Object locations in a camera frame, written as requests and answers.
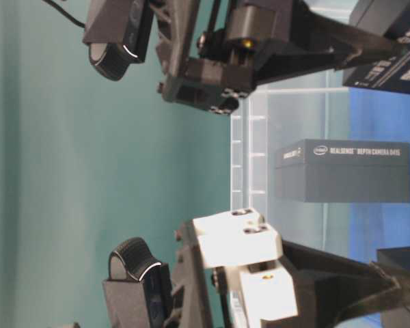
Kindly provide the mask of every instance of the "white plastic part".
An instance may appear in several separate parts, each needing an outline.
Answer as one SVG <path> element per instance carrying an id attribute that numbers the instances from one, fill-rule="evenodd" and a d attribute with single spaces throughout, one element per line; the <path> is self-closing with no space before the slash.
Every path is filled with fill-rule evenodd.
<path id="1" fill-rule="evenodd" d="M 261 320 L 298 315 L 293 278 L 282 265 L 257 273 L 244 268 L 240 281 L 249 328 L 261 328 Z"/>
<path id="2" fill-rule="evenodd" d="M 279 233 L 256 210 L 225 212 L 193 220 L 205 268 L 224 267 L 236 328 L 261 328 L 261 321 L 298 315 L 293 278 L 279 263 Z M 274 269 L 252 273 L 249 265 Z"/>
<path id="3" fill-rule="evenodd" d="M 282 256 L 281 236 L 258 212 L 249 211 L 193 220 L 205 268 L 239 267 Z"/>

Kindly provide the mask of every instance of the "blue surface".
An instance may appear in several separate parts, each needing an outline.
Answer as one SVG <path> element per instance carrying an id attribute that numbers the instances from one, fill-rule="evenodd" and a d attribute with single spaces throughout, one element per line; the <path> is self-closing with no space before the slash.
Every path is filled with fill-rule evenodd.
<path id="1" fill-rule="evenodd" d="M 410 143 L 410 95 L 352 90 L 350 116 L 352 140 Z M 410 204 L 352 204 L 350 211 L 351 258 L 375 261 L 377 249 L 410 246 Z"/>

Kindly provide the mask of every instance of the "clear plastic container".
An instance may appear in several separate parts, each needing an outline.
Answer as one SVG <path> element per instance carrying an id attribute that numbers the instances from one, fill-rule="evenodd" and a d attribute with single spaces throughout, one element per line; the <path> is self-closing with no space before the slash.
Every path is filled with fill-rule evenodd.
<path id="1" fill-rule="evenodd" d="M 357 3 L 307 2 L 345 23 Z M 334 71 L 259 87 L 231 117 L 232 209 L 254 207 L 283 238 L 362 262 L 376 260 L 378 248 L 410 246 L 410 204 L 309 204 L 275 194 L 275 154 L 301 139 L 410 142 L 410 96 L 369 93 L 342 87 Z M 380 326 L 378 315 L 341 325 Z"/>

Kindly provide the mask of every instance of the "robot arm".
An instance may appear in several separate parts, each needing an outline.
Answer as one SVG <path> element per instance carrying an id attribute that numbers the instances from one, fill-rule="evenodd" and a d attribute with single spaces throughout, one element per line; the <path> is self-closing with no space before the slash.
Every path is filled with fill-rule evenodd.
<path id="1" fill-rule="evenodd" d="M 141 239 L 113 252 L 104 282 L 113 327 L 212 328 L 205 269 L 213 270 L 225 328 L 331 328 L 410 305 L 410 273 L 283 241 L 253 209 L 186 222 L 176 238 L 171 279 Z M 124 268 L 117 278 L 113 258 Z"/>
<path id="2" fill-rule="evenodd" d="M 388 59 L 399 43 L 310 11 L 302 0 L 229 0 L 223 29 L 215 30 L 220 0 L 190 56 L 200 0 L 92 0 L 83 38 L 90 62 L 119 80 L 146 59 L 153 16 L 164 100 L 231 114 L 258 85 L 334 68 Z"/>

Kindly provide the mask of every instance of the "intel logo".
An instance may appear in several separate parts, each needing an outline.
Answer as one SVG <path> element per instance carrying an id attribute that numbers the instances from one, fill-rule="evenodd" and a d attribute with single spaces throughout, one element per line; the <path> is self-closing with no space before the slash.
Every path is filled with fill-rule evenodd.
<path id="1" fill-rule="evenodd" d="M 315 155 L 318 155 L 318 156 L 323 156 L 323 155 L 325 155 L 326 153 L 328 153 L 328 147 L 327 147 L 327 146 L 317 146 L 317 147 L 315 147 L 315 149 L 313 150 L 313 153 L 314 153 Z"/>

